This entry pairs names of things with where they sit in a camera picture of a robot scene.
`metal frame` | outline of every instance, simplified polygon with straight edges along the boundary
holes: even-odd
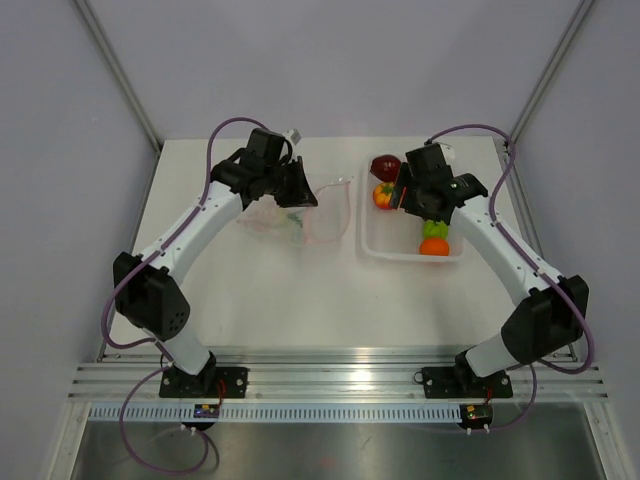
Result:
[[[560,36],[558,44],[551,53],[551,57],[549,57],[547,64],[542,69],[542,73],[533,87],[533,90],[529,94],[520,115],[518,115],[515,125],[509,132],[509,136],[514,142],[517,143],[518,140],[522,138],[523,132],[531,122],[531,118],[540,105],[540,102],[544,98],[561,67],[564,65],[569,51],[578,38],[578,34],[582,31],[582,28],[591,17],[593,9],[598,1],[599,0],[580,0],[580,3],[574,10],[569,23]]]
[[[140,205],[138,207],[136,225],[133,229],[133,234],[131,235],[131,239],[129,241],[130,252],[133,251],[133,247],[135,246],[135,243],[136,243],[136,238],[138,237],[138,232],[140,231],[140,225],[142,225],[142,218],[144,216],[144,211],[147,208],[147,202],[149,201],[149,195],[151,194],[151,187],[153,186],[153,179],[156,176],[156,171],[158,170],[158,164],[160,163],[160,155],[161,155],[161,152],[156,153],[153,169],[151,171],[151,174],[149,175],[149,178],[147,179],[147,183],[144,186],[142,201],[140,202]],[[107,322],[109,330],[111,330],[111,325],[113,324],[113,318],[115,314],[116,314],[115,309],[113,309],[111,311],[111,314],[109,315],[109,321]],[[102,339],[102,342],[100,343],[100,348],[98,349],[96,362],[102,361],[102,357],[105,354],[106,348],[107,348],[107,344],[104,341],[104,339]]]
[[[111,46],[111,42],[109,42],[109,38],[107,37],[104,28],[102,28],[100,20],[95,14],[89,0],[71,0],[71,3],[77,10],[89,36],[97,47],[98,54],[104,60],[105,65],[111,72],[111,75],[113,76],[118,89],[122,93],[125,102],[131,108],[134,118],[146,135],[151,148],[159,154],[162,152],[163,141],[151,123],[151,120],[149,120],[140,100],[138,100],[138,96],[133,90],[131,82],[127,78],[124,69],[120,65],[120,61]]]
[[[89,0],[72,0],[101,56],[112,72],[118,87],[132,108],[134,116],[147,135],[156,153],[161,153],[162,140],[149,121],[130,82],[120,66],[113,48]],[[570,19],[551,58],[525,102],[511,135],[514,141],[522,137],[526,126],[532,119],[536,108],[552,84],[552,80],[561,69],[578,33],[593,12],[597,0],[581,0]],[[502,143],[496,141],[499,157],[506,162]],[[144,203],[140,210],[140,219],[144,211],[152,181],[149,182]],[[518,224],[527,242],[542,254],[537,237],[529,202],[523,184],[514,169],[509,179],[509,191],[514,201]],[[442,401],[428,402],[424,399],[422,387],[413,383],[413,373],[426,365],[451,364],[453,356],[464,347],[449,346],[434,348],[352,348],[323,350],[264,350],[245,348],[216,348],[221,364],[244,365],[251,369],[244,400],[227,401],[231,410],[228,421],[242,421],[242,411],[253,411],[257,421],[268,421],[270,415],[283,415],[283,408],[290,412],[295,406],[301,411],[342,411],[350,406],[373,409],[379,412],[378,420],[383,420],[384,412],[416,411],[416,407],[435,408],[455,405],[455,402],[442,404]],[[576,364],[572,347],[553,355],[553,361],[570,366]],[[84,428],[89,419],[98,420],[98,413],[111,414],[104,410],[115,406],[124,399],[140,378],[159,367],[159,355],[154,347],[140,347],[136,353],[105,352],[103,344],[98,362],[82,364],[78,367],[76,379],[69,393],[66,406],[65,428],[60,436],[57,453],[51,465],[48,478],[69,478],[80,448]],[[584,406],[598,454],[605,474],[609,479],[635,478],[626,454],[620,433],[615,423],[608,395],[598,366],[580,377],[567,377],[546,367],[537,368],[539,376],[538,401],[574,402]],[[511,400],[495,400],[496,403],[521,403],[530,395],[530,379],[525,370],[512,372],[511,379],[515,396]],[[132,404],[133,415],[145,415],[154,421],[175,421],[166,412],[170,408],[183,408],[189,402],[175,402],[159,399],[157,396],[159,379],[154,378],[142,386]],[[286,421],[305,421],[305,415],[296,418],[291,413]],[[407,418],[385,418],[384,421],[407,423]]]

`orange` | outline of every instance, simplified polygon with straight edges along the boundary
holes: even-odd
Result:
[[[449,255],[449,244],[444,238],[425,238],[420,244],[420,255],[440,255],[446,257]]]

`metal plate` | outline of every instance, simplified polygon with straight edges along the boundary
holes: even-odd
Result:
[[[463,390],[453,373],[453,367],[425,367],[422,373],[424,394],[429,399],[512,398],[511,380],[506,372],[484,378],[482,384]]]
[[[518,414],[504,405],[496,424]],[[132,461],[114,422],[87,423],[74,480],[164,478]],[[202,442],[177,424],[128,422],[145,461],[183,469]],[[219,451],[189,480],[562,479],[604,480],[580,406],[540,405],[504,432],[471,436],[456,425],[218,422],[206,431]]]
[[[225,388],[223,398],[245,398],[248,375],[249,370],[247,368],[216,367],[211,389],[202,395],[194,393],[189,388],[189,385],[185,386],[177,383],[175,372],[167,370],[162,374],[159,396],[160,398],[219,398],[218,388],[222,383]]]

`clear plastic box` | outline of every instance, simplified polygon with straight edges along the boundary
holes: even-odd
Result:
[[[391,152],[403,159],[404,154]],[[458,262],[464,253],[464,238],[453,228],[449,228],[449,256],[420,255],[422,243],[422,227],[424,220],[409,215],[404,210],[381,210],[375,206],[372,193],[380,184],[369,170],[369,160],[363,169],[362,198],[360,202],[360,243],[364,252],[372,257],[409,262]]]

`plastic container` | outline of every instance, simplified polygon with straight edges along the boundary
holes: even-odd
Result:
[[[404,154],[393,152],[391,154],[400,159],[404,158]],[[402,209],[381,210],[376,207],[373,203],[372,193],[381,182],[369,173],[373,158],[365,165],[362,177],[360,243],[364,252],[372,257],[409,262],[450,263],[460,261],[464,253],[464,238],[455,229],[449,228],[449,236],[447,237],[449,256],[420,255],[419,248],[423,240],[424,220],[415,215],[409,215]],[[451,166],[455,174],[455,164],[451,164]]]
[[[258,236],[271,236],[296,246],[338,242],[351,221],[352,177],[308,174],[318,200],[313,208],[280,208],[272,197],[254,202],[237,222]]]

